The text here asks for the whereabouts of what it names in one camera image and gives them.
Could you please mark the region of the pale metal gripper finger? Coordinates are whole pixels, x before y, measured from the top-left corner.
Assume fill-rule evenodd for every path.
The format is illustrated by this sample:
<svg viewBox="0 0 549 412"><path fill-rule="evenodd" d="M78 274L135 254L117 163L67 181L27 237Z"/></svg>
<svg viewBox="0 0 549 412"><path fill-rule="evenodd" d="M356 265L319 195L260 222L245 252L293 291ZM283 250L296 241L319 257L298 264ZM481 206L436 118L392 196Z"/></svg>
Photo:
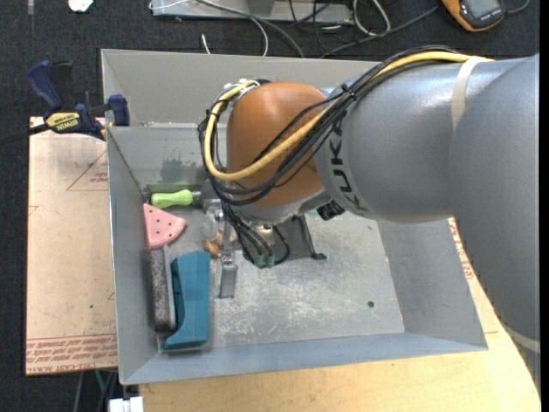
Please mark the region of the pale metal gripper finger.
<svg viewBox="0 0 549 412"><path fill-rule="evenodd" d="M238 266L232 253L222 253L220 258L220 298L233 298L236 291Z"/></svg>
<svg viewBox="0 0 549 412"><path fill-rule="evenodd" d="M214 240L221 230L225 213L220 199L207 199L204 201L205 212L203 223L203 235L205 240Z"/></svg>

